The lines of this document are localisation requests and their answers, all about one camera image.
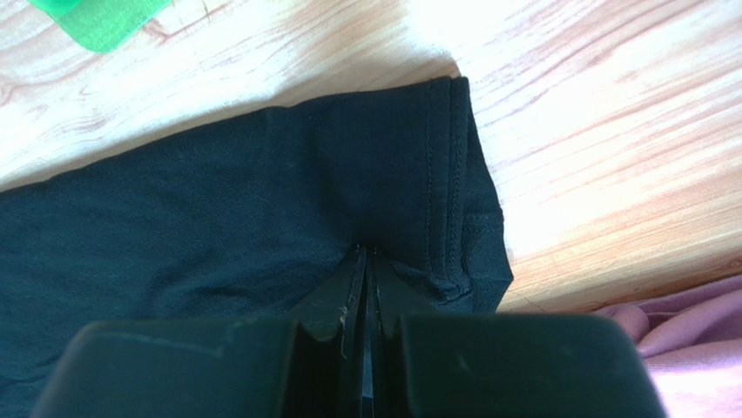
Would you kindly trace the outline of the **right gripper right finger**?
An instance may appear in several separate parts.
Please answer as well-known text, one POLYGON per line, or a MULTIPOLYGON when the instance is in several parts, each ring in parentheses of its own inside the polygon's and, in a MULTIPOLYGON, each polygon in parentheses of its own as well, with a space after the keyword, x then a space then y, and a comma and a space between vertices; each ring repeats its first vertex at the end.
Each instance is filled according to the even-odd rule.
POLYGON ((444 313, 368 254, 376 417, 662 417, 632 341, 593 314, 444 313))

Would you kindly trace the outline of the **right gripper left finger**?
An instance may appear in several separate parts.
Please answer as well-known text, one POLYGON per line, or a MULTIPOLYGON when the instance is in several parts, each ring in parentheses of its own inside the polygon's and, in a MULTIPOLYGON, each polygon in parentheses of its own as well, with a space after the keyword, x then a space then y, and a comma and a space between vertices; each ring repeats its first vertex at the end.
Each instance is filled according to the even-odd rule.
POLYGON ((359 417, 364 270, 274 317, 100 321, 71 340, 35 417, 359 417))

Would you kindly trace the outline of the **black floral t shirt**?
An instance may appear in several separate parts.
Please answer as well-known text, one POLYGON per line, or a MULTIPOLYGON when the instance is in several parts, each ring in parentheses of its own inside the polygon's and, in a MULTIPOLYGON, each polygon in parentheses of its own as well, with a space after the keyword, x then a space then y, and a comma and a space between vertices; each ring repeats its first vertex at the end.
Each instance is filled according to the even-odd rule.
POLYGON ((376 247, 449 312, 513 280, 466 78, 269 107, 1 195, 1 414, 97 320, 280 315, 376 247))

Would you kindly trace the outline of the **folded pink t shirt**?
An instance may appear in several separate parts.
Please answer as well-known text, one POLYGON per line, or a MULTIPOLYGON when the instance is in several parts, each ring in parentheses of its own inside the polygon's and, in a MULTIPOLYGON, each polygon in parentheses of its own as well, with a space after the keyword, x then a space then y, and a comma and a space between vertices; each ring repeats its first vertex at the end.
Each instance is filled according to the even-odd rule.
POLYGON ((634 340, 670 417, 741 415, 741 278, 604 307, 634 340))

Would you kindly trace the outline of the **green cutting mat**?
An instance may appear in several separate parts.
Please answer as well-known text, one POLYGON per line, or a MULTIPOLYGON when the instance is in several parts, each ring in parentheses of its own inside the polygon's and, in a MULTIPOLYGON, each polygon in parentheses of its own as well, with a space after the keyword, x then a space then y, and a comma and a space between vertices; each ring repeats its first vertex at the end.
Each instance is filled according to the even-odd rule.
POLYGON ((97 53, 115 50, 171 4, 170 0, 29 0, 77 44, 97 53))

